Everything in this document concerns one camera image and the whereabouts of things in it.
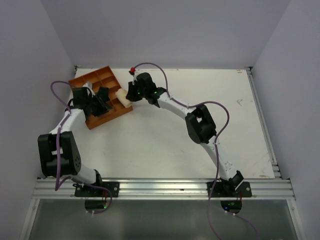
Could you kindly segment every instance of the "orange tray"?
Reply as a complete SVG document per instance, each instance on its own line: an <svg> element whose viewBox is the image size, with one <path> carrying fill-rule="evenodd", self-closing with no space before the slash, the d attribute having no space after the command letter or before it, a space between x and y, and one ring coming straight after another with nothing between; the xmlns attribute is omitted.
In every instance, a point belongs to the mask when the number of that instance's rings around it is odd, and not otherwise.
<svg viewBox="0 0 320 240"><path fill-rule="evenodd" d="M82 87L86 82L92 83L92 90L95 93L98 92L100 87L109 88L110 101L107 101L106 103L112 106L112 109L102 116L97 117L90 115L85 121L89 129L98 127L101 124L111 121L112 119L120 117L121 115L133 110L132 106L125 108L125 106L123 106L116 97L116 91L118 91L121 86L109 66L100 68L96 71L90 72L83 76L79 76L69 81L69 83L75 85L76 87Z"/></svg>

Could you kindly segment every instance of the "white wall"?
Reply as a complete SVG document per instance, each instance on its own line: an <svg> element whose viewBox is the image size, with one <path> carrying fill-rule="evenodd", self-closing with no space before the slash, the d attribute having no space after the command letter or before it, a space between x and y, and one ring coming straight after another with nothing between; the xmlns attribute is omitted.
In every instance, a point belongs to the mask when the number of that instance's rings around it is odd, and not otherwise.
<svg viewBox="0 0 320 240"><path fill-rule="evenodd" d="M37 138L63 110L50 83L73 66L40 1L0 1L0 29L0 239L15 240L40 172Z"/></svg>
<svg viewBox="0 0 320 240"><path fill-rule="evenodd" d="M253 68L280 170L319 239L320 1L292 0Z"/></svg>
<svg viewBox="0 0 320 240"><path fill-rule="evenodd" d="M75 65L253 66L290 0L42 0Z"/></svg>

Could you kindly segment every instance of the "sponge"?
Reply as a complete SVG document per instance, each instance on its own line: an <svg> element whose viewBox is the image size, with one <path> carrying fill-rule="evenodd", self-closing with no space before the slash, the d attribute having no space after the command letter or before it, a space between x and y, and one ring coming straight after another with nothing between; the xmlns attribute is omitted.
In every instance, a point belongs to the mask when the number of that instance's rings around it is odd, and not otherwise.
<svg viewBox="0 0 320 240"><path fill-rule="evenodd" d="M128 99L126 99L128 91L124 90L123 88L120 88L116 93L116 97L119 99L120 103L122 103L122 105L125 108L130 108L132 106L132 102Z"/></svg>

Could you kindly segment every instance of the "glass panel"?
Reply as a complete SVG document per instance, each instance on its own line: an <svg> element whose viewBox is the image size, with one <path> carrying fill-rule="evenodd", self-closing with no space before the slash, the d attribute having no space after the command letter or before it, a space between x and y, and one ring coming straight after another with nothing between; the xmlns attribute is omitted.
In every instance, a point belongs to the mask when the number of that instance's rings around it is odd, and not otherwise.
<svg viewBox="0 0 320 240"><path fill-rule="evenodd" d="M203 200L116 200L94 217L84 200L41 200L31 240L216 240ZM244 201L239 213L251 220L261 240L297 240L285 200ZM213 224L224 240L255 240L245 221L211 207Z"/></svg>

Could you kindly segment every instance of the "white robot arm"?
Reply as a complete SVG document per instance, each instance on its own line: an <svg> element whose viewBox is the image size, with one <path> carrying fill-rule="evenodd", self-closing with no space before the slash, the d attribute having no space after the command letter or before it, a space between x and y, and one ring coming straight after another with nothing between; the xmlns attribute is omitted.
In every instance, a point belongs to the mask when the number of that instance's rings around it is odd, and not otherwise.
<svg viewBox="0 0 320 240"><path fill-rule="evenodd" d="M95 169L86 167L81 157L73 136L78 126L84 124L86 117L90 114L102 115L110 109L105 102L108 98L108 91L102 87L96 95L87 91L87 87L73 88L73 106L71 111L66 111L58 126L49 134L40 135L38 148L43 174L57 177L57 148L55 146L58 129L60 127L60 177L71 177L72 179L87 184L102 184L101 176ZM188 135L197 144L200 144L217 166L215 150L215 138L217 135L216 125L207 109L203 105L197 107L185 107L178 104L167 94L166 89L156 87L151 76L144 72L129 82L129 89L126 98L132 102L140 101L143 98L158 108L166 109L185 120ZM221 144L219 145L219 175L223 188L229 192L235 192L243 183L243 176L228 159Z"/></svg>

